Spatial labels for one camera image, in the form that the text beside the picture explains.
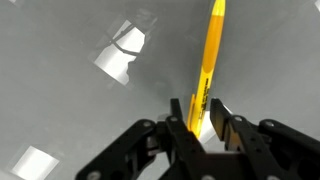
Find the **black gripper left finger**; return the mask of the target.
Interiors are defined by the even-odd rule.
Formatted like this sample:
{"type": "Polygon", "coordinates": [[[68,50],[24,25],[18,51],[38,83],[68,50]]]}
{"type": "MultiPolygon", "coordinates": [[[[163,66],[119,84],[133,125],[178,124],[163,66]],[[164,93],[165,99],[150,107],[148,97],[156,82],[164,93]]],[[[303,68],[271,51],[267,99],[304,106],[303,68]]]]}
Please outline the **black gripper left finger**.
{"type": "Polygon", "coordinates": [[[169,168],[159,180],[201,180],[196,157],[204,153],[182,120],[178,99],[170,100],[171,113],[163,121],[140,119],[95,156],[75,180],[138,180],[160,153],[169,168]]]}

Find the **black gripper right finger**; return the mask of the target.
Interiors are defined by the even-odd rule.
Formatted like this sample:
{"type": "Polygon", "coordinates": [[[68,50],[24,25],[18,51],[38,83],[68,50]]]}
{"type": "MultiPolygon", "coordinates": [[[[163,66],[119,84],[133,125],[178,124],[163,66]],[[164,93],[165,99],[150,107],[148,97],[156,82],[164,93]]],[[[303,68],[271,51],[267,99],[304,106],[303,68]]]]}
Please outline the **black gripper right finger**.
{"type": "Polygon", "coordinates": [[[214,157],[218,180],[320,180],[320,142],[274,119],[253,124],[221,100],[210,120],[225,152],[214,157]]]}

